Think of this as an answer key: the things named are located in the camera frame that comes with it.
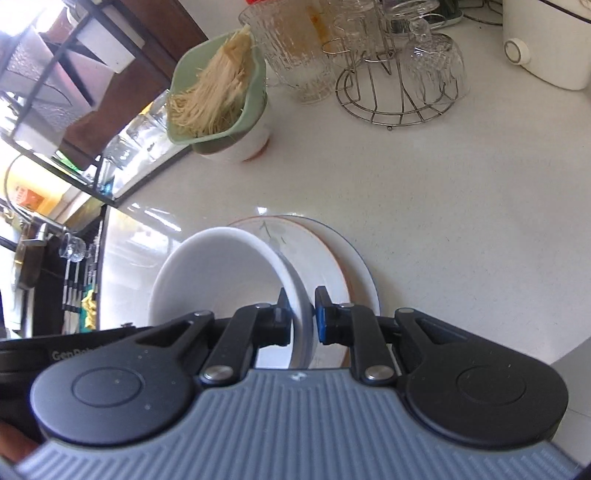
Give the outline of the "person's left hand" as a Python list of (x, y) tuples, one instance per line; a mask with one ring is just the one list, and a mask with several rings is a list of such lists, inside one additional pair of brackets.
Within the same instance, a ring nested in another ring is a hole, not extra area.
[(32, 454), (39, 444), (13, 426), (0, 424), (0, 455), (12, 463), (18, 463)]

